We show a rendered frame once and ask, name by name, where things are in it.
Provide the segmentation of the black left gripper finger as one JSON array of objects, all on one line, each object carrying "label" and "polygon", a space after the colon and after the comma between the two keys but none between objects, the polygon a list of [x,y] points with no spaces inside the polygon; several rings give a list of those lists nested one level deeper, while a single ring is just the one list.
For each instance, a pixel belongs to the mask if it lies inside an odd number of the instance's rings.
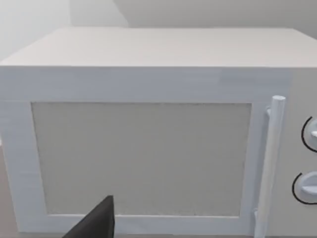
[{"label": "black left gripper finger", "polygon": [[62,238],[114,238],[114,197],[107,196]]}]

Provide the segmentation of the pale microwave oven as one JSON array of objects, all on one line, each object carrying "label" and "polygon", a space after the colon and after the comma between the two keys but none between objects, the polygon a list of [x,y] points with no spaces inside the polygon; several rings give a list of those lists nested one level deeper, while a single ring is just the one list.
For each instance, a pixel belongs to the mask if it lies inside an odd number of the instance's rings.
[{"label": "pale microwave oven", "polygon": [[[317,118],[317,40],[293,29],[64,28],[0,62],[0,66],[265,67],[286,68],[286,98],[266,237],[317,238],[317,206],[297,202],[292,182],[317,171],[317,153],[301,141]],[[264,111],[258,207],[269,115]]]}]

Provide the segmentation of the pale microwave door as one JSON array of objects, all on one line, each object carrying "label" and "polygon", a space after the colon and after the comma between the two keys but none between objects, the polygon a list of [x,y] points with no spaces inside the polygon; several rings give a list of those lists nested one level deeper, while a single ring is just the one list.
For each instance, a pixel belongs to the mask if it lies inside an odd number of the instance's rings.
[{"label": "pale microwave door", "polygon": [[290,70],[0,66],[17,228],[64,233],[106,194],[125,235],[252,235],[264,111]]}]

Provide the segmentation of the pale microwave knob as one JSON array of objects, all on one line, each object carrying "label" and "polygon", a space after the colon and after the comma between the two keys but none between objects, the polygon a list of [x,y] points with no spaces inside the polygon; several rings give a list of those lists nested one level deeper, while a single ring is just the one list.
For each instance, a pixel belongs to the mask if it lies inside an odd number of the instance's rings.
[{"label": "pale microwave knob", "polygon": [[299,173],[292,182],[291,191],[297,202],[317,206],[317,171]]},{"label": "pale microwave knob", "polygon": [[309,117],[304,122],[301,141],[308,150],[317,153],[317,118]]}]

